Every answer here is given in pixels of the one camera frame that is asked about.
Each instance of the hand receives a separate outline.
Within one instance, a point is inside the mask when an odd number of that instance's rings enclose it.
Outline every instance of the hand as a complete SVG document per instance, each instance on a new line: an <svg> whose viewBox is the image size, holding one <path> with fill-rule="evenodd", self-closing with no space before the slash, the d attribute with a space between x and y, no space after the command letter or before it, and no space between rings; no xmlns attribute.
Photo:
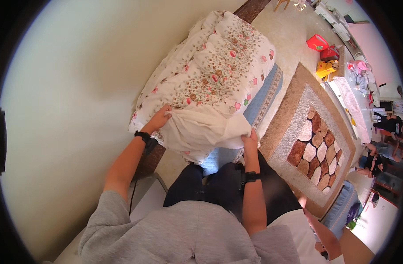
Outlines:
<svg viewBox="0 0 403 264"><path fill-rule="evenodd" d="M241 136L242 141L244 142L244 154L248 156L256 156L257 157L257 134L254 128L251 129L250 137L246 137L246 135Z"/></svg>
<svg viewBox="0 0 403 264"><path fill-rule="evenodd" d="M146 132L152 134L153 132L159 130L164 126L169 118L172 117L171 114L165 115L166 111L172 111L170 105L166 104L162 107L155 115L150 119L150 121L141 129L140 132Z"/></svg>
<svg viewBox="0 0 403 264"><path fill-rule="evenodd" d="M315 219L314 217L313 217L313 215L306 209L306 208L304 208L303 207L303 212L304 212L304 215L307 217L307 220L312 220L312 219Z"/></svg>

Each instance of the blue mattress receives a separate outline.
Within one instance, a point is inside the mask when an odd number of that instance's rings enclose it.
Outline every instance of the blue mattress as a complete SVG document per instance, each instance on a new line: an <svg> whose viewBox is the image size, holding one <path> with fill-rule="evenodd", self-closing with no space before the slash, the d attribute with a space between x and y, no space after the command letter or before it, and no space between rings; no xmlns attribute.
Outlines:
<svg viewBox="0 0 403 264"><path fill-rule="evenodd" d="M354 186L350 182L344 181L344 187L338 195L338 198L325 218L321 221L322 224L335 234L337 239L340 239L342 236L342 230L346 225L350 208L358 201L359 198Z"/></svg>
<svg viewBox="0 0 403 264"><path fill-rule="evenodd" d="M269 89L271 88L271 84L275 78L278 65L275 63L272 70L269 72L267 77L263 82L263 86L257 92L256 96L252 99L251 103L248 105L247 109L244 111L244 116L247 119L248 123L251 125L253 124L254 120L256 119L260 108L263 105L264 98L266 97ZM271 103L268 105L265 113L268 111L270 105L272 104L273 100L275 99L276 95L282 88L283 78L281 77L278 87L273 94ZM223 147L218 147L214 149L210 155L206 158L206 160L200 165L203 168L204 176L216 173L220 167L225 165L228 162L232 162L237 155L238 150L231 150Z"/></svg>

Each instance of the floral comforter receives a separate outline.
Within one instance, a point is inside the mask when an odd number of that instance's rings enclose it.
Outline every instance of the floral comforter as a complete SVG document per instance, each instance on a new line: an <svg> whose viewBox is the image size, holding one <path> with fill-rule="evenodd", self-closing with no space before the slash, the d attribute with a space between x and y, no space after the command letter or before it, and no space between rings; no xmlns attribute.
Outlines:
<svg viewBox="0 0 403 264"><path fill-rule="evenodd" d="M227 119L243 113L273 68L275 52L244 20L213 11L156 68L138 98L129 131L141 129L166 103L172 109L209 105ZM167 131L152 135L162 145L163 133Z"/></svg>

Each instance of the rug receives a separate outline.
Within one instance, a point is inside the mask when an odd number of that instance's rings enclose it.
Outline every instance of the rug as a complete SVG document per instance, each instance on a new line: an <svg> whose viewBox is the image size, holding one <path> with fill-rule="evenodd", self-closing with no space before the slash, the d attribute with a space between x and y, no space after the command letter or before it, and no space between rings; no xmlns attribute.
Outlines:
<svg viewBox="0 0 403 264"><path fill-rule="evenodd" d="M296 196L307 196L307 209L323 217L342 187L355 145L331 98L302 64L260 151Z"/></svg>

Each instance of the stool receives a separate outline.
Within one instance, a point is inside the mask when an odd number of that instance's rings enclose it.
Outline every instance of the stool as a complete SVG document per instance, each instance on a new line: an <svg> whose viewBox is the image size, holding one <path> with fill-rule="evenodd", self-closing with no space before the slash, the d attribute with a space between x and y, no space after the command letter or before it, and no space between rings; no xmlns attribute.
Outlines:
<svg viewBox="0 0 403 264"><path fill-rule="evenodd" d="M291 2L291 0L279 0L278 5L276 6L275 10L273 10L273 12L275 12L278 9L279 5L283 2L286 2L286 6L285 6L285 8L283 8L283 10L286 10L286 8L288 7L289 2Z"/></svg>

